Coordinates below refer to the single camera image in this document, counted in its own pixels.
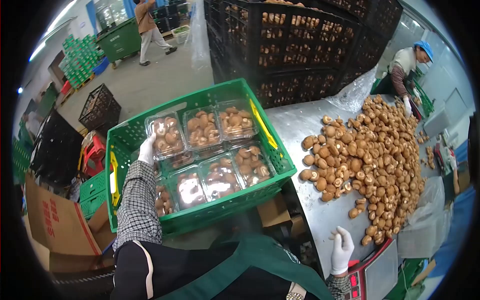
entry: stainless steel table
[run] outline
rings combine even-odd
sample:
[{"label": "stainless steel table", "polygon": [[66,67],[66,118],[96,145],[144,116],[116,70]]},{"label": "stainless steel table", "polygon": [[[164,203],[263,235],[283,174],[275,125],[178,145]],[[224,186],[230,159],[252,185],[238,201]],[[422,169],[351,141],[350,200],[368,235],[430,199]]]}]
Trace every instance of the stainless steel table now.
[{"label": "stainless steel table", "polygon": [[[382,98],[389,104],[395,102],[389,95],[382,95]],[[322,133],[323,115],[334,119],[340,116],[346,122],[348,118],[355,118],[360,112],[351,113],[341,110],[325,100],[270,108],[265,112],[297,167],[298,172],[292,177],[292,181],[318,252],[324,278],[330,274],[330,257],[333,250],[333,241],[328,237],[331,235],[330,231],[336,226],[345,228],[352,236],[355,250],[351,260],[364,260],[375,249],[374,243],[367,246],[362,246],[360,243],[365,236],[365,229],[370,225],[368,214],[363,212],[355,219],[348,217],[348,211],[355,207],[355,200],[363,196],[353,191],[325,203],[320,200],[321,193],[312,182],[301,181],[298,177],[302,170],[310,168],[302,162],[303,157],[309,152],[301,147],[301,142],[308,135]],[[422,152],[425,153],[426,145],[420,147],[420,157],[426,157],[426,154],[421,155]]]}]

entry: yellow crate handle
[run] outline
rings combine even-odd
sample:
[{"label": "yellow crate handle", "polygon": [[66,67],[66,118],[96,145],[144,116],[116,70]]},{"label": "yellow crate handle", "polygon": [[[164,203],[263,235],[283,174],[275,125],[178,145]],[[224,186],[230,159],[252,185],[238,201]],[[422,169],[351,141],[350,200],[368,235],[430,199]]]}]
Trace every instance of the yellow crate handle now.
[{"label": "yellow crate handle", "polygon": [[114,177],[114,183],[115,183],[115,192],[111,193],[112,194],[112,204],[113,206],[117,206],[119,200],[120,200],[120,194],[119,194],[119,186],[117,183],[117,168],[118,168],[118,162],[117,158],[115,157],[115,153],[113,151],[110,151],[110,163],[112,164],[113,167],[113,177]]},{"label": "yellow crate handle", "polygon": [[262,128],[262,130],[264,131],[265,135],[267,136],[268,143],[269,143],[270,145],[272,145],[273,148],[275,148],[276,150],[278,150],[278,145],[276,144],[275,139],[273,138],[273,136],[270,134],[270,132],[268,131],[267,127],[265,126],[265,123],[264,123],[264,121],[262,120],[262,117],[260,117],[260,113],[258,112],[258,109],[257,109],[257,107],[255,106],[255,104],[253,103],[252,99],[250,99],[250,106],[252,107],[253,115],[257,118],[257,121],[258,121],[258,123],[260,124],[260,127]]}]

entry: white basket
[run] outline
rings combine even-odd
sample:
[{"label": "white basket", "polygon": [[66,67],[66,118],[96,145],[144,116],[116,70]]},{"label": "white basket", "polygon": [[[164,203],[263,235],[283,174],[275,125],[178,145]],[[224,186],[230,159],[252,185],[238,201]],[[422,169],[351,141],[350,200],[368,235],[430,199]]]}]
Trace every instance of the white basket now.
[{"label": "white basket", "polygon": [[[187,27],[188,30],[179,34],[175,34],[175,29],[182,28],[182,27]],[[190,32],[190,26],[184,25],[178,28],[172,29],[172,34],[173,34],[173,37],[177,40],[177,44],[183,44],[187,40],[188,33]]]}]

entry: shoe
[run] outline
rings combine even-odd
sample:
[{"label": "shoe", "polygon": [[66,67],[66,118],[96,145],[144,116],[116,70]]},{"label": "shoe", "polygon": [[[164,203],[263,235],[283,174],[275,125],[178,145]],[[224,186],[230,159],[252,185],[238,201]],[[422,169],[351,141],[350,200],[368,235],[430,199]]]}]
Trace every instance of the shoe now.
[{"label": "shoe", "polygon": [[172,48],[170,48],[170,50],[168,52],[165,53],[165,55],[168,55],[168,54],[173,53],[175,51],[177,51],[177,47],[173,46]]}]

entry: gloved hand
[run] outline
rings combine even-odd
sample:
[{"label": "gloved hand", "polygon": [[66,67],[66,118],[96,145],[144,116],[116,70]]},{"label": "gloved hand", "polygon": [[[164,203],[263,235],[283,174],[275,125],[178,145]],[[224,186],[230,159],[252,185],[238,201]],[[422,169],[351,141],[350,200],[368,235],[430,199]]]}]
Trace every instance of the gloved hand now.
[{"label": "gloved hand", "polygon": [[408,118],[412,115],[412,105],[410,105],[408,95],[403,96],[403,104],[405,105],[405,117]]},{"label": "gloved hand", "polygon": [[336,230],[332,231],[332,236],[329,239],[333,240],[332,271],[330,273],[339,275],[348,270],[348,262],[355,246],[350,233],[340,226],[337,226]]},{"label": "gloved hand", "polygon": [[138,160],[146,162],[153,166],[153,149],[152,144],[156,139],[156,133],[154,132],[149,138],[147,138],[140,146],[140,154]]}]

